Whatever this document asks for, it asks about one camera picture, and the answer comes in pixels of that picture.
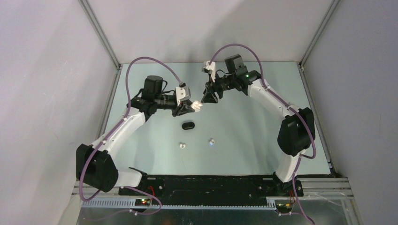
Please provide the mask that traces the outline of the white earbud charging case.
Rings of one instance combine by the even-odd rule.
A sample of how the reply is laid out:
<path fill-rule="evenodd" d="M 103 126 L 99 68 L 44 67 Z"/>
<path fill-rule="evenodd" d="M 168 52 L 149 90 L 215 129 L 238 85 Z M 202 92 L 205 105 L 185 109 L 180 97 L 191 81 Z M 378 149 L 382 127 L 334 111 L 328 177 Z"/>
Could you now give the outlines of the white earbud charging case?
<path fill-rule="evenodd" d="M 196 113 L 200 112 L 202 106 L 203 104 L 200 101 L 193 101 L 190 105 L 191 109 L 193 109 Z"/>

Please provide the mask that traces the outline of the black earbud charging case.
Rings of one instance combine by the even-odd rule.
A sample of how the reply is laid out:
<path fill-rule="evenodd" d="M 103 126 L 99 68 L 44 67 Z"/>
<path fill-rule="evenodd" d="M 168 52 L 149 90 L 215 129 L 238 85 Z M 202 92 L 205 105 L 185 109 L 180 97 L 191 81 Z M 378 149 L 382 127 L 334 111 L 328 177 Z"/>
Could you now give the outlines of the black earbud charging case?
<path fill-rule="evenodd" d="M 183 130 L 191 130 L 195 128 L 195 123 L 193 121 L 184 122 L 181 127 Z"/>

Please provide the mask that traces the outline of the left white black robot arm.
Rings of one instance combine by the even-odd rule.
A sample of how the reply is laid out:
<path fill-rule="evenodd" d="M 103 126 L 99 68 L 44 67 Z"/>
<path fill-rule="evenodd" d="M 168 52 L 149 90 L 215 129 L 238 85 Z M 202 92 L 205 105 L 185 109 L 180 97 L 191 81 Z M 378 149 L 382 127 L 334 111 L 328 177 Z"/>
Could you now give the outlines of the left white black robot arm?
<path fill-rule="evenodd" d="M 137 195 L 148 191 L 144 173 L 134 169 L 118 169 L 114 159 L 130 136 L 143 126 L 157 110 L 170 110 L 173 117 L 199 112 L 202 103 L 190 100 L 190 90 L 183 85 L 163 91 L 165 81 L 148 76 L 138 94 L 126 105 L 117 124 L 90 145 L 81 144 L 76 150 L 76 177 L 102 192 L 114 187 L 130 186 Z"/>

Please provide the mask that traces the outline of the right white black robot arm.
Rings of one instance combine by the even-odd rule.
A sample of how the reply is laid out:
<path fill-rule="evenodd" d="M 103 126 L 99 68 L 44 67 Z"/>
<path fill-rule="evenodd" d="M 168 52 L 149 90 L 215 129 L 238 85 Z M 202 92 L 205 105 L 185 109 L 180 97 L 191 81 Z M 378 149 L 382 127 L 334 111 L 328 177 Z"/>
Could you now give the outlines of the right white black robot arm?
<path fill-rule="evenodd" d="M 310 108 L 300 108 L 284 100 L 261 74 L 249 71 L 239 54 L 225 59 L 227 73 L 219 76 L 215 62 L 206 61 L 202 71 L 209 76 L 205 84 L 202 103 L 218 103 L 227 90 L 237 90 L 256 100 L 280 121 L 277 143 L 282 151 L 279 165 L 275 171 L 278 180 L 273 190 L 279 196 L 287 195 L 291 189 L 291 180 L 296 174 L 298 162 L 306 149 L 314 146 L 314 114 Z"/>

